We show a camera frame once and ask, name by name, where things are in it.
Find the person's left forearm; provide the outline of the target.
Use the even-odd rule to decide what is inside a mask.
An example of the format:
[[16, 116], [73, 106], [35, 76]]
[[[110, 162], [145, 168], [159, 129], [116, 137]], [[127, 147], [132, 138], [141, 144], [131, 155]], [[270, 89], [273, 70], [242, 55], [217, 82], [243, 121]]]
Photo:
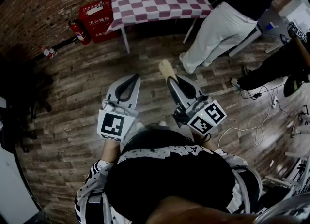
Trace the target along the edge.
[[111, 139], [106, 139], [103, 145], [100, 160], [108, 163], [114, 163], [116, 160], [118, 160], [120, 152], [121, 152], [120, 142]]

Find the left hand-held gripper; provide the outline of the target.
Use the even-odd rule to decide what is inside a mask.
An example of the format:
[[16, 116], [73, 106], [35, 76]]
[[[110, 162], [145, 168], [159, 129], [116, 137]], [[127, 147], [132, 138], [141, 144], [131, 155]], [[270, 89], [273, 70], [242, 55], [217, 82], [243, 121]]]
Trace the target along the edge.
[[[124, 142], [138, 112], [137, 105], [141, 78], [132, 74], [120, 78], [111, 84], [99, 110], [97, 133], [105, 139]], [[122, 94], [129, 89], [127, 97]]]

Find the pink white checkered tablecloth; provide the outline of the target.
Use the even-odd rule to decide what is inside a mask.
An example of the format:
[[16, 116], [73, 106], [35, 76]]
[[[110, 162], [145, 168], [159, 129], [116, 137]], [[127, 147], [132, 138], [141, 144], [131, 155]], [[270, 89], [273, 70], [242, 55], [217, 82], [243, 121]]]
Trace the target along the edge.
[[111, 0], [113, 22], [106, 31], [121, 27], [179, 18], [205, 18], [212, 11], [208, 0]]

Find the grey white desk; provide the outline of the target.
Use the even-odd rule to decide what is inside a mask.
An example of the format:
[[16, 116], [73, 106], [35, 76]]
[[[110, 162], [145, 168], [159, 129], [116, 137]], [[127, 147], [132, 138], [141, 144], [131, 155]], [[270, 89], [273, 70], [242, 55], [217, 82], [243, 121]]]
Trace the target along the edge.
[[[282, 39], [289, 41], [287, 25], [289, 22], [295, 22], [304, 32], [310, 29], [310, 4], [306, 5], [300, 0], [292, 0], [280, 12], [272, 6], [258, 20], [258, 23], [251, 34], [235, 47], [229, 56], [232, 57], [242, 49], [250, 45], [261, 35], [276, 37], [279, 41]], [[275, 27], [267, 30], [267, 25], [272, 22]]]

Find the white table leg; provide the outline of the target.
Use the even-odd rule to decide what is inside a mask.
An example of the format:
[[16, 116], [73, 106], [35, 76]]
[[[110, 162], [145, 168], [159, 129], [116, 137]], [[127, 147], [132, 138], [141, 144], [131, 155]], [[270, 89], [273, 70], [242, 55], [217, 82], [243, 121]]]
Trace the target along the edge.
[[121, 32], [122, 32], [122, 37], [123, 37], [123, 40], [124, 40], [124, 45], [125, 45], [126, 51], [129, 54], [130, 53], [130, 48], [129, 48], [129, 44], [128, 44], [128, 40], [127, 40], [127, 36], [126, 36], [126, 32], [125, 32], [124, 27], [121, 27]]
[[196, 24], [196, 21], [197, 21], [197, 18], [194, 18], [191, 26], [189, 27], [189, 29], [187, 31], [187, 34], [186, 34], [185, 38], [183, 40], [183, 44], [185, 44], [187, 42], [187, 40], [188, 40], [188, 38], [189, 38], [189, 36], [190, 36], [190, 34], [191, 34], [195, 24]]

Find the person's right forearm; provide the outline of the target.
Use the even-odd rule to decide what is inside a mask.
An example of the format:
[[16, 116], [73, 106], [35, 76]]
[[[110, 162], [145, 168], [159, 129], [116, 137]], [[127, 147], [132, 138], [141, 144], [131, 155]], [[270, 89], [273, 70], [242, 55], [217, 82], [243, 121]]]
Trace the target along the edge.
[[217, 146], [216, 144], [210, 139], [207, 143], [205, 144], [201, 144], [200, 141], [204, 138], [204, 136], [206, 135], [201, 135], [199, 133], [192, 133], [194, 142], [202, 147], [205, 147], [206, 149], [210, 150], [210, 151], [216, 151], [217, 150]]

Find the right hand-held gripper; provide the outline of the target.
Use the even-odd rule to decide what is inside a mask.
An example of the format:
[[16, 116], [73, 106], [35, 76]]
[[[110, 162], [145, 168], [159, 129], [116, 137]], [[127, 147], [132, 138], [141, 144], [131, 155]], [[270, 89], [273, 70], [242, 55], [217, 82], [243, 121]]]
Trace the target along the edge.
[[183, 75], [177, 80], [168, 77], [167, 86], [174, 102], [179, 105], [173, 117], [179, 127], [187, 125], [201, 135], [217, 127], [227, 117], [217, 100], [202, 94], [199, 86]]

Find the red fire extinguisher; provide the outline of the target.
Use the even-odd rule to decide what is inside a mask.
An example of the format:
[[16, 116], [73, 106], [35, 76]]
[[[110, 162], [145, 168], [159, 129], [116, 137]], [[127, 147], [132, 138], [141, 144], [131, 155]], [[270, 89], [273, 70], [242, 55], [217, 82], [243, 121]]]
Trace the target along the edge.
[[81, 21], [74, 19], [69, 21], [68, 25], [83, 45], [88, 45], [90, 43], [91, 37]]

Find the person's black star-print shirt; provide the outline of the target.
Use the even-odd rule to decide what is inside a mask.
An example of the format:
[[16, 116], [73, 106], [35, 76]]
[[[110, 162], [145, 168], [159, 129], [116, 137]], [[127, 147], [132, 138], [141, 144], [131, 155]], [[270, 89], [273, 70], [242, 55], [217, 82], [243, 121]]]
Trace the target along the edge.
[[78, 190], [79, 224], [254, 224], [262, 182], [243, 158], [158, 124], [120, 150]]

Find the red fire extinguisher box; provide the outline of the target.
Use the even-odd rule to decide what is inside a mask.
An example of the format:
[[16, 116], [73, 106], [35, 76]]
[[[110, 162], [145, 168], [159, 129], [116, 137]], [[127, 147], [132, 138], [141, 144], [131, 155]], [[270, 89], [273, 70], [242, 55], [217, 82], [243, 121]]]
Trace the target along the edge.
[[[102, 4], [104, 9], [88, 16], [87, 11], [99, 4]], [[118, 31], [105, 35], [106, 31], [113, 22], [111, 0], [102, 0], [81, 7], [79, 11], [79, 20], [85, 26], [94, 43], [104, 42], [120, 36]]]

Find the white phone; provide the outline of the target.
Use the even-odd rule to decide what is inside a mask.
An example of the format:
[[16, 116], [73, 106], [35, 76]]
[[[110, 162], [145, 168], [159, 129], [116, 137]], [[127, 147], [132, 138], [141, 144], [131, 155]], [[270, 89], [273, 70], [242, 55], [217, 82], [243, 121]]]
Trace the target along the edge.
[[97, 13], [97, 12], [103, 10], [103, 9], [104, 9], [103, 5], [102, 5], [102, 4], [99, 4], [99, 5], [97, 5], [97, 6], [93, 7], [93, 8], [91, 8], [91, 9], [89, 9], [89, 10], [87, 11], [87, 15], [88, 15], [88, 16], [93, 15], [93, 14], [95, 14], [95, 13]]

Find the black floor pipe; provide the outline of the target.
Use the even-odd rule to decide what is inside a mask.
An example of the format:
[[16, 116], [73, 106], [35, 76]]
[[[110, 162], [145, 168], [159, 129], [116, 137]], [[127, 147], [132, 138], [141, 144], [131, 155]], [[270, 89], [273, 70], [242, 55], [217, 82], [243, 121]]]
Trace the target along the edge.
[[[59, 44], [53, 46], [52, 48], [55, 49], [55, 50], [58, 50], [58, 49], [60, 49], [60, 48], [62, 48], [64, 46], [67, 46], [67, 45], [69, 45], [71, 43], [76, 42], [77, 40], [78, 40], [78, 38], [76, 36], [75, 37], [71, 37], [71, 38], [69, 38], [69, 39], [67, 39], [65, 41], [62, 41]], [[31, 62], [36, 62], [36, 61], [38, 61], [38, 60], [40, 60], [40, 59], [42, 59], [44, 57], [45, 57], [44, 54], [37, 55], [33, 59], [31, 59]]]

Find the black wheeled chair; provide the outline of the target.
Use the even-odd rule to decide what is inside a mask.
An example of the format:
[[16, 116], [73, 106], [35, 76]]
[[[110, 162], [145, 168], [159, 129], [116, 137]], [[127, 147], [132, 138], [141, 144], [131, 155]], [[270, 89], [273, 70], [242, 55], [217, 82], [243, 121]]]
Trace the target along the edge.
[[36, 104], [47, 112], [52, 110], [40, 96], [52, 83], [51, 77], [37, 78], [29, 66], [13, 64], [0, 53], [0, 144], [4, 149], [14, 153], [19, 143], [24, 153], [29, 152], [24, 139], [36, 139], [37, 135], [27, 130], [27, 118], [36, 119]]

